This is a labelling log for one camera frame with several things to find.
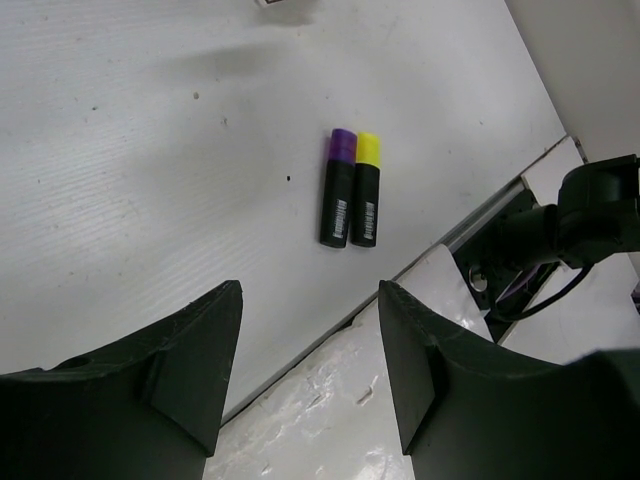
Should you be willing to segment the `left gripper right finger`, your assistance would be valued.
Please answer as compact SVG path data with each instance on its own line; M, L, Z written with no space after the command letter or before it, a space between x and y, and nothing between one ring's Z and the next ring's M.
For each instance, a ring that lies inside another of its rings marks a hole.
M400 285L378 311L401 448L418 479L635 479L639 353L531 358Z

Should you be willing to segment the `yellow cap highlighter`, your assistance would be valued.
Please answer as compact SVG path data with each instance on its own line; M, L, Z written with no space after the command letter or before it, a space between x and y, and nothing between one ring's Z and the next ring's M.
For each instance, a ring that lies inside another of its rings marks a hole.
M374 248L377 244L380 179L380 138L358 132L350 229L351 243L358 247Z

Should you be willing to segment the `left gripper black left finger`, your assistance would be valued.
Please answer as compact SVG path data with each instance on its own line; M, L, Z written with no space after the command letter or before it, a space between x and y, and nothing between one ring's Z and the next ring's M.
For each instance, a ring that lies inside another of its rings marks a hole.
M216 449L243 309L226 281L53 369L1 378L5 479L199 479Z

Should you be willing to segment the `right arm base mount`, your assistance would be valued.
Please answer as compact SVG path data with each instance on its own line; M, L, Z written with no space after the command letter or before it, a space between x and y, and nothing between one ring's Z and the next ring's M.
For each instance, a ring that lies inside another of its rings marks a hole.
M543 284L562 265L561 261L519 270L505 264L497 246L496 231L500 220L511 214L543 207L534 194L525 189L515 195L495 215L484 221L479 230L454 252L454 260L481 311L494 341L501 340L515 324L557 303L572 293L591 273L594 265L577 272L557 293L532 305Z

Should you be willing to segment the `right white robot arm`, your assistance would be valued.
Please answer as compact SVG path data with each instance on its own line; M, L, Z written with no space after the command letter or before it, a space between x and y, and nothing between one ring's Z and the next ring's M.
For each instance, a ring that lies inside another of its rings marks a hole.
M519 270L561 261L572 269L639 250L639 157L589 163L563 179L555 204L506 216L497 246Z

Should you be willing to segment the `purple cap highlighter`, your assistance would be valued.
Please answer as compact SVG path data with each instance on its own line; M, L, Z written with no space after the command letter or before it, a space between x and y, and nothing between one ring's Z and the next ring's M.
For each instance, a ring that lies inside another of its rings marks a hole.
M320 217L320 243L346 247L350 222L350 201L355 173L357 136L345 129L334 129L329 139Z

